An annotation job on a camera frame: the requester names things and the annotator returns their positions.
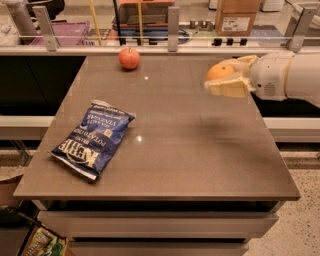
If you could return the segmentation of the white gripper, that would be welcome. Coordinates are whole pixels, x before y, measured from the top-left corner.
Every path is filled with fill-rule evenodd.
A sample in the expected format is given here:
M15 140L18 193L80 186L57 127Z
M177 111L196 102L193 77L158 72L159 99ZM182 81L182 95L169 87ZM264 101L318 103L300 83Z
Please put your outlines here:
M209 80L204 87L215 96L245 98L251 92L263 100L286 99L285 83L294 53L269 53L262 57L248 55L222 61L231 65L234 74ZM250 79L245 76L250 72Z

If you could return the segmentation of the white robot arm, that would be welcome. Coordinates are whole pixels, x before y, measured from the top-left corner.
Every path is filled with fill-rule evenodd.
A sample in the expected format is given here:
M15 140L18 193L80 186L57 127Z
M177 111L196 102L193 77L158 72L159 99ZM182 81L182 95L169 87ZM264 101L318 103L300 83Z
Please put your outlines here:
M293 52L249 55L221 61L206 75L204 87L216 96L263 100L305 100L320 107L320 57Z

